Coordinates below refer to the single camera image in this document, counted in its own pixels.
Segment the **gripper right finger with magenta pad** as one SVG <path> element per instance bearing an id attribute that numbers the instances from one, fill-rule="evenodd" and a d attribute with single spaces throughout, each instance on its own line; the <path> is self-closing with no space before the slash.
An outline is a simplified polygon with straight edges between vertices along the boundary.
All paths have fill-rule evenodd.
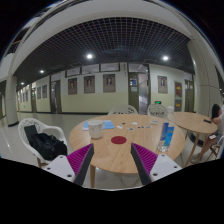
<path id="1" fill-rule="evenodd" d="M 166 154 L 157 155 L 135 143 L 131 144 L 131 154 L 143 185 L 181 170 L 181 167 Z"/>

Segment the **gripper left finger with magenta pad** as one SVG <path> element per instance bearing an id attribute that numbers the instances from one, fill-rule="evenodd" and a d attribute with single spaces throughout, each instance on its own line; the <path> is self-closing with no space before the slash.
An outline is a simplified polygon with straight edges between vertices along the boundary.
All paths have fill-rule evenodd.
<path id="1" fill-rule="evenodd" d="M 68 156 L 59 155 L 44 170 L 82 186 L 94 155 L 94 145 L 86 145 Z"/>

